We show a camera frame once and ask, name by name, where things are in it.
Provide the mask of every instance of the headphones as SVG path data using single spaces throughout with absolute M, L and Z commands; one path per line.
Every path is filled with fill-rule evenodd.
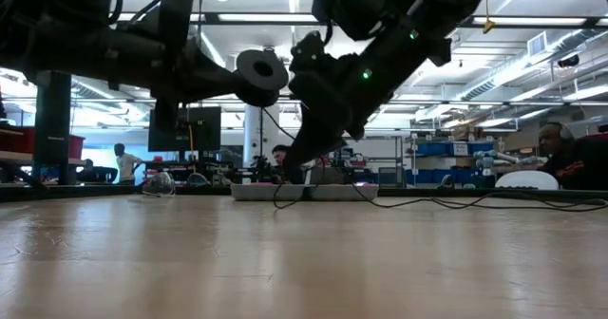
M 560 138 L 562 141 L 573 141 L 574 140 L 574 135 L 572 135 L 572 132 L 570 131 L 570 129 L 568 129 L 565 125 L 559 123 L 559 122 L 547 122 L 545 125 L 556 125 L 560 128 Z

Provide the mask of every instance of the green led light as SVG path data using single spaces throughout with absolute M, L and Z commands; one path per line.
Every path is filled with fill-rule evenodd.
M 369 79 L 371 78 L 371 70 L 366 68 L 365 71 L 363 71 L 363 79 Z

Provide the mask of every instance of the computer monitor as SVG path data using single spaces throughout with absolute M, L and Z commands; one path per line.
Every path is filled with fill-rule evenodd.
M 195 151 L 217 151 L 221 147 L 221 108 L 201 107 L 180 109 L 178 117 L 182 121 L 200 122 L 192 125 L 193 148 Z M 149 152 L 188 152 L 191 150 L 190 133 L 187 128 L 163 129 L 154 125 L 154 110 L 150 112 L 148 131 Z

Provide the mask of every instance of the red container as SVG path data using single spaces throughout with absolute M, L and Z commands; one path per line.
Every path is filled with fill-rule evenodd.
M 17 152 L 17 153 L 34 153 L 34 127 L 16 128 L 14 131 L 22 132 L 23 135 L 0 135 L 0 151 Z M 83 155 L 83 146 L 85 138 L 70 135 L 69 136 L 69 157 L 71 159 L 80 159 Z

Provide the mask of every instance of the table surface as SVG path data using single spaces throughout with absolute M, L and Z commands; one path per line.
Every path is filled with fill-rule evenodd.
M 15 135 L 15 136 L 23 136 L 22 132 L 8 130 L 8 129 L 0 129 L 0 135 Z
M 0 313 L 607 318 L 607 219 L 608 211 L 432 204 L 301 203 L 276 212 L 268 202 L 229 197 L 7 203 L 0 207 Z
M 12 161 L 14 163 L 19 163 L 19 164 L 31 164 L 32 154 L 0 151 L 0 160 Z M 79 165 L 79 166 L 85 165 L 85 161 L 82 159 L 70 158 L 68 160 L 68 163 L 71 165 Z

